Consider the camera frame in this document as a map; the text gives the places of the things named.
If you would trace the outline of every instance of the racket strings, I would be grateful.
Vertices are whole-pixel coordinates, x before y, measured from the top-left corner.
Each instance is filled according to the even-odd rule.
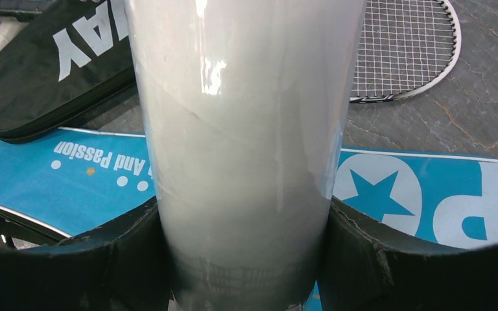
[[[381,97],[424,86],[449,64],[453,20],[434,0],[368,0],[353,97]]]

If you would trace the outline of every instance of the marble surface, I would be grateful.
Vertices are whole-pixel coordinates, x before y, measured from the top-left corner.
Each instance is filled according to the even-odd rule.
[[[452,4],[462,28],[462,52],[451,74],[408,100],[352,105],[344,146],[498,157],[498,0]],[[86,127],[141,133],[138,97]]]

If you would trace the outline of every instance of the blue star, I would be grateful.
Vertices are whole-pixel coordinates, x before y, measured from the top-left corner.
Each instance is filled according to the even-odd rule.
[[[354,173],[353,170],[350,170],[350,174],[358,190],[358,195],[343,200],[347,205],[380,222],[383,221],[385,214],[414,216],[413,213],[390,197],[398,171],[376,185],[372,185],[362,176]]]

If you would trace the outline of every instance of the black strap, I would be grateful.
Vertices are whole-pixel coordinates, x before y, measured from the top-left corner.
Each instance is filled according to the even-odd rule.
[[[49,239],[13,222],[0,222],[0,235],[17,238],[38,245],[50,244]]]

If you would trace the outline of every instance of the white circle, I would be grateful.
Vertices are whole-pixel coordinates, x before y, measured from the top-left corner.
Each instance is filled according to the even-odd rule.
[[[125,186],[128,183],[128,178],[125,176],[121,176],[117,178],[117,185],[120,187]]]
[[[62,166],[62,162],[60,162],[60,160],[54,160],[51,163],[51,167],[53,168],[53,170],[58,170],[61,166]]]
[[[138,186],[136,186],[136,189],[138,189],[138,191],[146,191],[148,189],[148,182],[147,181],[139,182]]]

